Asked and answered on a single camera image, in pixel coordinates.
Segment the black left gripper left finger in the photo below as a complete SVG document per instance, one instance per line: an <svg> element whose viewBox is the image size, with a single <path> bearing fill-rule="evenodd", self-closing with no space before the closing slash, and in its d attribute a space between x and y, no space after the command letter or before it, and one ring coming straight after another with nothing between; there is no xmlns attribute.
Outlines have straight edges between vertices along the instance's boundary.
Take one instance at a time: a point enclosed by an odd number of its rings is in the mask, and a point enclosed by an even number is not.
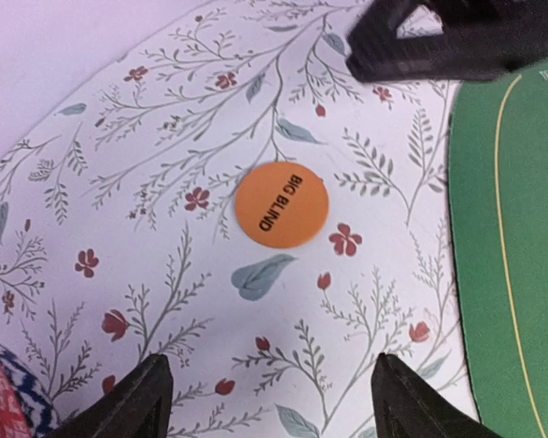
<svg viewBox="0 0 548 438"><path fill-rule="evenodd" d="M151 354L112 391L53 431L56 438L165 437L174 380L169 360Z"/></svg>

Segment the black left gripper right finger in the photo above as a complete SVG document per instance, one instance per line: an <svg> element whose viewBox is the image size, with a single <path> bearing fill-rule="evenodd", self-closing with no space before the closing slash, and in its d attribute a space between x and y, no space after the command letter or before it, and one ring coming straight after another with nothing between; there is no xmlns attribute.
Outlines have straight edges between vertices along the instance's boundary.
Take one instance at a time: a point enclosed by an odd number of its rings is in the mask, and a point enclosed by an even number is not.
<svg viewBox="0 0 548 438"><path fill-rule="evenodd" d="M376 434L397 438L497 438L450 404L396 355L382 353L371 378Z"/></svg>

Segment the orange big blind button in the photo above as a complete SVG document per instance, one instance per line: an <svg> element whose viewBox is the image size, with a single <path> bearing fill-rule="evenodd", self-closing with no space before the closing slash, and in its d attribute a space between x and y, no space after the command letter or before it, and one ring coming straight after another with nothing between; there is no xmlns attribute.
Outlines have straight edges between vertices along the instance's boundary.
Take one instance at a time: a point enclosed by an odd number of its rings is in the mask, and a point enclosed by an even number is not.
<svg viewBox="0 0 548 438"><path fill-rule="evenodd" d="M270 248L304 245L325 225L330 200L323 179L294 162L269 162L237 187L237 223L254 242Z"/></svg>

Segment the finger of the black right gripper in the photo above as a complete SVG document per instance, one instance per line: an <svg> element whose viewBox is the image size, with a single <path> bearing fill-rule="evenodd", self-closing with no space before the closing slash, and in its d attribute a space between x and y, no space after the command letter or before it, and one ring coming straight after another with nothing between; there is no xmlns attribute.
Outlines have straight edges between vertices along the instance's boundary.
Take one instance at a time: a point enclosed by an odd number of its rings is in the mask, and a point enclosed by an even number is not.
<svg viewBox="0 0 548 438"><path fill-rule="evenodd" d="M491 81L548 58L548 0L426 1L441 33L398 37L421 5L369 5L347 36L346 67L358 82Z"/></svg>

